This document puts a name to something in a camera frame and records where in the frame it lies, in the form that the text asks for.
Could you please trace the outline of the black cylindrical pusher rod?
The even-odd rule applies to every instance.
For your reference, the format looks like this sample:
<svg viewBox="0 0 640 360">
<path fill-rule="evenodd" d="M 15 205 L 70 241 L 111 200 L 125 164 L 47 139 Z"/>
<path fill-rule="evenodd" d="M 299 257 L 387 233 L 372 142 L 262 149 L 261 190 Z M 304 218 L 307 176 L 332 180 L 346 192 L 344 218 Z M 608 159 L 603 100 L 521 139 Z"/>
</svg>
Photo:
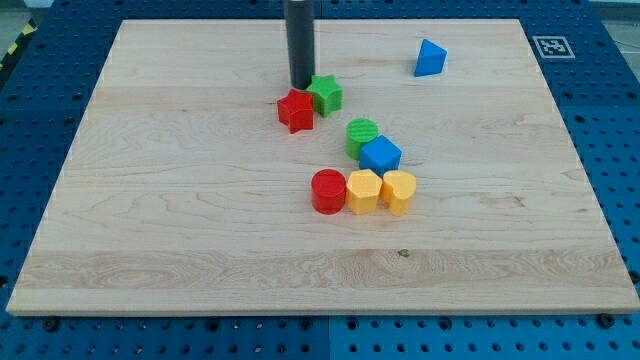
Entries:
<svg viewBox="0 0 640 360">
<path fill-rule="evenodd" d="M 285 0 L 284 20 L 291 85 L 303 90 L 311 84 L 315 74 L 313 1 Z"/>
</svg>

